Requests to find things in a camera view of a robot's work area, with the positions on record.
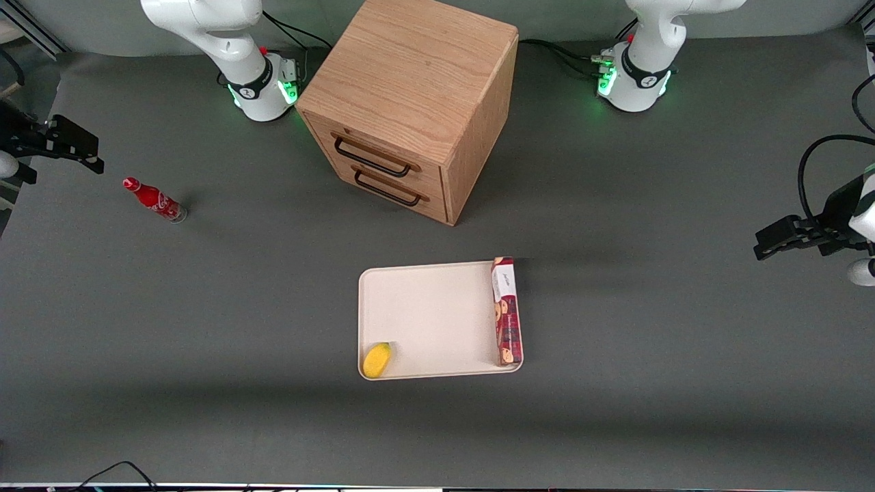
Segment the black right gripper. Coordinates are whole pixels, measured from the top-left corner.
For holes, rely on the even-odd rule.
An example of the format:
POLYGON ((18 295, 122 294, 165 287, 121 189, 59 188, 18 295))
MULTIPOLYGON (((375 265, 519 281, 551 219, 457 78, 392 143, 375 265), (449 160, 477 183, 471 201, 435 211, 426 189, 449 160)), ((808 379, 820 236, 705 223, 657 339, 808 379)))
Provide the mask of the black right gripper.
POLYGON ((1 150, 13 158, 48 156, 47 137, 52 137, 53 151, 63 159, 75 160, 94 174, 103 174, 105 164, 99 157, 99 138, 66 116, 51 115, 38 120, 9 102, 1 102, 1 150))

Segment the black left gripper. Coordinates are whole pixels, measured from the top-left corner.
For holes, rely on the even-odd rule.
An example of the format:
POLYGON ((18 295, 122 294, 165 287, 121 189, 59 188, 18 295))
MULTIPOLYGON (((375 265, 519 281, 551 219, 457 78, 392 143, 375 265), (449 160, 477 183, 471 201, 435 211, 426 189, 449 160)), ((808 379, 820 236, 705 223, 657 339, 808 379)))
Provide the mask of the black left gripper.
MULTIPOLYGON (((835 254, 841 249, 867 250, 867 240, 849 225, 861 196, 863 182, 865 182, 863 177, 857 176, 829 194, 825 201, 822 212, 818 215, 818 221, 844 245, 837 245, 827 240, 818 246, 821 256, 835 254)), ((766 260, 786 250, 801 249, 800 244, 805 243, 806 240, 823 239, 823 233, 815 227, 813 220, 799 215, 788 215, 785 216, 785 224, 787 227, 762 228, 754 234, 757 242, 754 246, 754 255, 757 261, 766 260)))

